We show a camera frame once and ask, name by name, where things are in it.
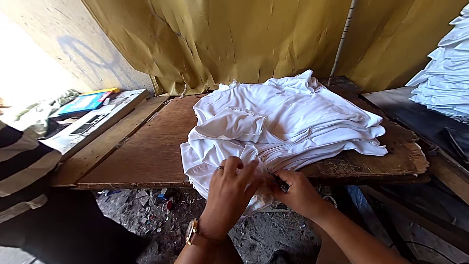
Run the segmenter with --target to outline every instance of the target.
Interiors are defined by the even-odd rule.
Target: striped shirt
[[[61,158],[50,148],[0,121],[0,224],[47,202],[47,177]]]

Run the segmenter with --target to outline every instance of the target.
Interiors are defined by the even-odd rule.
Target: folded white cloth
[[[197,126],[181,144],[184,173],[205,198],[211,176],[229,156],[258,159],[259,170],[299,169],[345,149],[385,155],[380,116],[322,86],[307,70],[263,84],[220,84],[195,104]],[[256,195],[245,214],[272,201]]]
[[[431,61],[406,86],[418,87],[409,99],[445,115],[469,115],[469,5],[450,25],[454,28],[428,57]]]

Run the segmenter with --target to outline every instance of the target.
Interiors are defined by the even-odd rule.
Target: white pipe
[[[329,76],[329,81],[327,82],[327,86],[331,85],[331,79],[334,77],[335,68],[337,68],[337,63],[339,62],[340,52],[342,51],[342,47],[344,45],[345,36],[347,35],[348,28],[350,27],[350,23],[352,22],[352,14],[353,9],[355,8],[356,0],[352,0],[350,4],[350,9],[348,10],[347,20],[345,21],[344,31],[342,32],[342,37],[340,38],[339,48],[337,49],[337,54],[335,55],[334,66],[332,66],[331,75]]]

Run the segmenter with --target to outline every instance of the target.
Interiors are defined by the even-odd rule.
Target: gold wristwatch
[[[186,243],[188,245],[207,245],[210,243],[210,239],[204,237],[200,232],[199,232],[199,220],[198,219],[192,219],[189,222],[189,226],[187,227],[186,231]]]

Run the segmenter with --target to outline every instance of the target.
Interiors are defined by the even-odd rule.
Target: hand
[[[330,203],[321,198],[303,173],[280,170],[275,174],[286,181],[290,188],[288,193],[285,193],[278,186],[270,185],[273,196],[300,215],[314,220],[332,207]]]
[[[221,241],[236,224],[262,183],[254,177],[258,163],[251,161],[244,167],[240,158],[231,156],[221,163],[224,169],[213,173],[207,204],[199,218],[199,230],[204,237]]]

